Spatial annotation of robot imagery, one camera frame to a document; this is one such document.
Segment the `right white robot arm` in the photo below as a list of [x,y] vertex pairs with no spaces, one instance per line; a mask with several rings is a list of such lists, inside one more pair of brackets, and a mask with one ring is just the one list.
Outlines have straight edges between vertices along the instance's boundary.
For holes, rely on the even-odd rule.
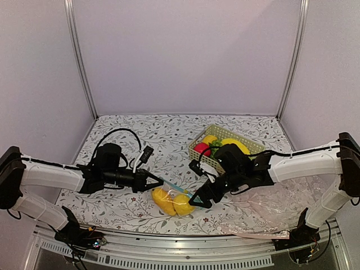
[[210,209],[226,193],[242,186],[250,190],[298,177],[337,176],[321,199],[301,212],[290,238],[273,240],[276,250],[320,240],[320,226],[348,201],[359,197],[359,145],[347,132],[340,133],[334,142],[290,154],[272,150],[245,154],[232,143],[219,147],[214,157],[225,173],[207,180],[190,198],[192,206]]

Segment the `yellow lemon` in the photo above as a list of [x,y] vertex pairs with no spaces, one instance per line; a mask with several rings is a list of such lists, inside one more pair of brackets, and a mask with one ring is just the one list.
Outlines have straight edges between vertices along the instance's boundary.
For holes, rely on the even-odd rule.
[[178,194],[173,199],[173,206],[179,216],[191,214],[195,207],[189,204],[190,198],[186,194]]

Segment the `yellow mango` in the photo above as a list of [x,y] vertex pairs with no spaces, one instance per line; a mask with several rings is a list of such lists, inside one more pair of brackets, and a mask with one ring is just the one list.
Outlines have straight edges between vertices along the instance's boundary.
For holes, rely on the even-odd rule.
[[166,190],[162,188],[154,188],[151,191],[151,196],[154,203],[167,215],[175,216],[176,211],[173,206],[173,199],[166,192]]

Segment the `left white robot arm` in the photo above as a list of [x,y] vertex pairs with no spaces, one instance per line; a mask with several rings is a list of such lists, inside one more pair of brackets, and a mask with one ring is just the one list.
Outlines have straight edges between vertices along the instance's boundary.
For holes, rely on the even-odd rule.
[[125,156],[119,145],[100,146],[87,165],[62,165],[23,155],[11,146],[1,156],[1,209],[23,213],[47,224],[55,239],[83,249],[99,249],[106,244],[102,232],[94,227],[81,228],[72,211],[53,205],[46,199],[28,192],[28,186],[47,186],[93,194],[107,184],[129,187],[132,192],[144,192],[162,186],[164,181],[147,170],[120,166]]

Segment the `clear zip top bag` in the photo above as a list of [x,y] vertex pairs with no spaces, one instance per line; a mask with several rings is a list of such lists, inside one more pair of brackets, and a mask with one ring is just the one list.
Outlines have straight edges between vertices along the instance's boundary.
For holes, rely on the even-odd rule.
[[189,203],[198,188],[196,185],[191,188],[184,188],[164,181],[162,186],[150,190],[150,197],[163,214],[171,217],[185,217],[194,212],[206,210],[204,207],[192,206]]

